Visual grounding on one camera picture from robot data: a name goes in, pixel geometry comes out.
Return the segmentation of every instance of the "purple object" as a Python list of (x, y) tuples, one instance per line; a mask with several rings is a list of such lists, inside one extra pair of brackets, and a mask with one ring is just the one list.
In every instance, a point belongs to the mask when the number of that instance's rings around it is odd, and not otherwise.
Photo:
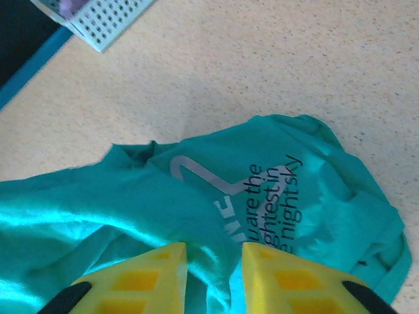
[(72, 18), (88, 0), (61, 0), (60, 1), (60, 15), (69, 20)]

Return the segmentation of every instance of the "fabric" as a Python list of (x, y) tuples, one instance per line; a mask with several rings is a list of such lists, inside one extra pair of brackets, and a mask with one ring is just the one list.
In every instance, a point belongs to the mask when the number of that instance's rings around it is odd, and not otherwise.
[(187, 244), (185, 313), (243, 313), (241, 243), (353, 273), (391, 302), (412, 263), (362, 162), (309, 116), (257, 116), (180, 143), (0, 183), (0, 308), (33, 313), (78, 277)]

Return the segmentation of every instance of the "black rubber tip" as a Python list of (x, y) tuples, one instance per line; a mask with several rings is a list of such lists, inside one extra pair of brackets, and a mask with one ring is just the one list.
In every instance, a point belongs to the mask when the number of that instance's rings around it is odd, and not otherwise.
[(353, 281), (343, 281), (342, 284), (371, 314), (397, 314), (382, 298), (370, 288)]
[(92, 288), (88, 281), (77, 283), (60, 291), (38, 314), (69, 314)]

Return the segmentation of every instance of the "speckled surface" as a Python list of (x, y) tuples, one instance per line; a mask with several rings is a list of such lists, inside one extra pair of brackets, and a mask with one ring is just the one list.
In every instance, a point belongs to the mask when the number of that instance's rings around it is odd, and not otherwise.
[(419, 313), (419, 4), (158, 0), (105, 54), (71, 39), (0, 113), (0, 180), (255, 114), (314, 115), (400, 209)]

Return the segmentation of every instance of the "white plastic basket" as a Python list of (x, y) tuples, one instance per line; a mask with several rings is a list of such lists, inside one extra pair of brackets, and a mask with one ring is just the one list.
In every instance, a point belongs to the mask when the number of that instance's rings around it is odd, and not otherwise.
[(60, 16), (60, 0), (31, 0), (38, 9), (103, 52), (155, 0), (90, 0), (70, 20)]

